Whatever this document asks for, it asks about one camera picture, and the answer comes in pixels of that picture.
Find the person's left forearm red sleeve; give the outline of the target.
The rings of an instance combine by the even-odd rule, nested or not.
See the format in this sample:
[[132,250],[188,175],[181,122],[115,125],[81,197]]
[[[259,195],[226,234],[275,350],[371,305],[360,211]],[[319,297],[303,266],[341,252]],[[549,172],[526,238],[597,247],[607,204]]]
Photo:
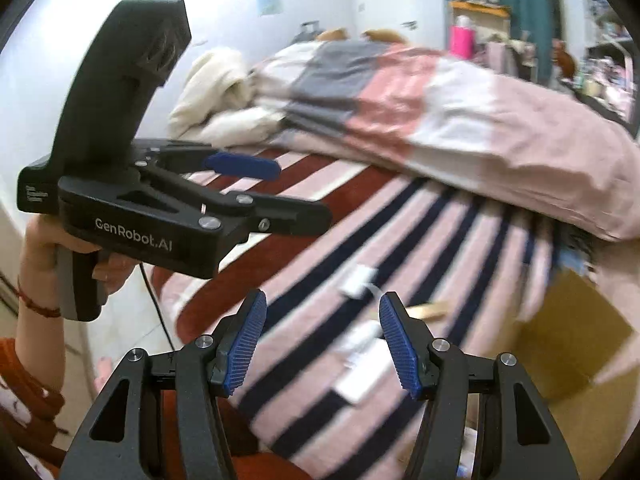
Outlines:
[[20,297],[16,334],[1,341],[1,428],[35,474],[54,479],[65,452],[53,445],[65,404],[65,342],[58,308]]

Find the person's left hand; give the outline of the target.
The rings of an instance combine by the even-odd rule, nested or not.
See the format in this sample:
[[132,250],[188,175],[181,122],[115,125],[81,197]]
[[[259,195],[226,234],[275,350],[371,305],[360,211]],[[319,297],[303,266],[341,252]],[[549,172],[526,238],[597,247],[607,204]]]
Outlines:
[[[68,234],[59,218],[37,214],[26,226],[21,255],[18,284],[22,293],[37,307],[58,310],[58,291],[67,278],[60,278],[58,248],[80,254],[93,254],[99,246]],[[104,286],[107,295],[124,286],[134,268],[139,264],[133,258],[114,254],[104,261],[89,266],[91,281]]]

